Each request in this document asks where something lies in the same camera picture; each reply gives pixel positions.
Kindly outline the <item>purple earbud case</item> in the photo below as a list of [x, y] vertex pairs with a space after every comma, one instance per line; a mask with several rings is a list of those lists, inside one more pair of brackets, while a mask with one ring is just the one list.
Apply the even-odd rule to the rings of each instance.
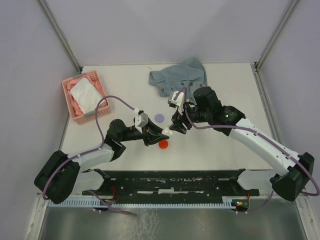
[[164, 115], [162, 115], [162, 114], [160, 114], [160, 113], [155, 116], [155, 121], [156, 121], [157, 123], [162, 123], [162, 122], [164, 122], [164, 120], [165, 120]]

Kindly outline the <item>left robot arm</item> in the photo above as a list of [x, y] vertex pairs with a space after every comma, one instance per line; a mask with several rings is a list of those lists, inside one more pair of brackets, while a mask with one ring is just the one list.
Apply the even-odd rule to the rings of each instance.
[[92, 167], [118, 159], [126, 150], [123, 142], [143, 140], [148, 147], [168, 140], [171, 135], [171, 130], [162, 129], [151, 120], [137, 129], [134, 125], [128, 127], [122, 120], [115, 119], [109, 125], [102, 146], [74, 156], [61, 150], [55, 151], [35, 177], [34, 185], [54, 204], [62, 203], [71, 194], [87, 190], [106, 195], [111, 183]]

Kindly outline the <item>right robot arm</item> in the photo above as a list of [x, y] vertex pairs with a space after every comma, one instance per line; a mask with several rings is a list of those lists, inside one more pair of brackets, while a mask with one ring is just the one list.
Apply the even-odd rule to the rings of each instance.
[[[242, 169], [229, 183], [231, 193], [242, 195], [247, 190], [273, 191], [287, 201], [295, 201], [299, 194], [319, 196], [320, 187], [313, 178], [314, 157], [299, 154], [280, 144], [253, 124], [244, 113], [231, 105], [222, 105], [216, 92], [209, 86], [194, 91], [195, 102], [187, 100], [187, 89], [174, 91], [168, 98], [170, 107], [176, 109], [170, 130], [186, 134], [191, 128], [221, 132], [253, 151], [271, 167], [269, 170]], [[304, 188], [312, 182], [316, 192]]]

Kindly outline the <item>blue denim jacket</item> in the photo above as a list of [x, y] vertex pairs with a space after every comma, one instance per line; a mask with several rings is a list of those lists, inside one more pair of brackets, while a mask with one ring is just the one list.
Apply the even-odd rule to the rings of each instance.
[[162, 70], [150, 71], [148, 83], [157, 88], [161, 97], [168, 97], [171, 93], [186, 88], [186, 97], [192, 99], [194, 91], [206, 87], [208, 80], [203, 64], [191, 57]]

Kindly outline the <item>pink plastic basket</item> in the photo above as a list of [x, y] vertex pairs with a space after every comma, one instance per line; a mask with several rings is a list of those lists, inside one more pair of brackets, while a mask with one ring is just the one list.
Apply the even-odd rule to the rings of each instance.
[[79, 125], [92, 121], [96, 108], [98, 117], [111, 112], [108, 101], [102, 100], [106, 93], [96, 70], [63, 80], [62, 88], [70, 118]]

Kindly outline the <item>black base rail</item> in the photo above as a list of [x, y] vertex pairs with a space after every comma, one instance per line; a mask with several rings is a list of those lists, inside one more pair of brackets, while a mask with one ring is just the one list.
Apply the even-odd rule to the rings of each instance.
[[115, 196], [119, 204], [222, 203], [223, 197], [257, 197], [236, 181], [237, 170], [102, 170], [98, 196]]

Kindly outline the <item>right aluminium frame post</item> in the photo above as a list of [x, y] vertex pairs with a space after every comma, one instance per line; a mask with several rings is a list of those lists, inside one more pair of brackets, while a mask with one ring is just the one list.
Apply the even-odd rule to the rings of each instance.
[[259, 57], [259, 60], [254, 64], [254, 68], [257, 72], [263, 67], [263, 65], [267, 61], [268, 56], [270, 55], [272, 49], [279, 40], [282, 32], [284, 31], [285, 27], [287, 26], [288, 22], [290, 21], [292, 15], [294, 14], [300, 2], [300, 0], [290, 0], [286, 5], [279, 21], [275, 26], [275, 29], [273, 30], [266, 46], [264, 47]]

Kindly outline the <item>aluminium frame post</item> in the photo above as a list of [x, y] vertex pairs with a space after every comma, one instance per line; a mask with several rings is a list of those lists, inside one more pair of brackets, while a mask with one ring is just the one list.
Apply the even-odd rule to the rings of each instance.
[[49, 24], [51, 25], [58, 41], [62, 45], [63, 50], [67, 54], [70, 62], [72, 63], [73, 67], [78, 73], [81, 73], [83, 70], [83, 67], [80, 65], [79, 61], [77, 60], [69, 41], [67, 40], [64, 32], [62, 31], [61, 27], [59, 26], [53, 11], [51, 10], [48, 2], [46, 0], [37, 0], [36, 1], [38, 5], [40, 6], [41, 10], [43, 11], [46, 19], [48, 20]]
[[285, 27], [287, 26], [288, 22], [290, 21], [292, 15], [294, 14], [300, 2], [300, 0], [290, 0], [286, 5], [279, 21], [275, 26], [275, 29], [273, 30], [266, 46], [264, 47], [259, 57], [259, 60], [254, 64], [254, 68], [257, 72], [263, 67], [263, 65], [267, 61], [268, 56], [270, 55], [272, 49], [279, 40], [282, 32], [284, 31]]

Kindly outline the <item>left aluminium frame post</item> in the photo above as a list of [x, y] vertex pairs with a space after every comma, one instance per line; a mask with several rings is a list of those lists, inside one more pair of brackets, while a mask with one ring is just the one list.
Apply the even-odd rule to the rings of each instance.
[[70, 62], [72, 63], [73, 67], [78, 73], [81, 73], [83, 70], [83, 67], [80, 65], [79, 61], [77, 60], [69, 41], [67, 40], [64, 32], [62, 31], [61, 27], [59, 26], [53, 11], [51, 10], [48, 2], [46, 0], [37, 0], [36, 1], [38, 5], [40, 6], [41, 10], [43, 11], [46, 19], [48, 20], [49, 24], [51, 25], [58, 41], [62, 45], [63, 50], [67, 54]]

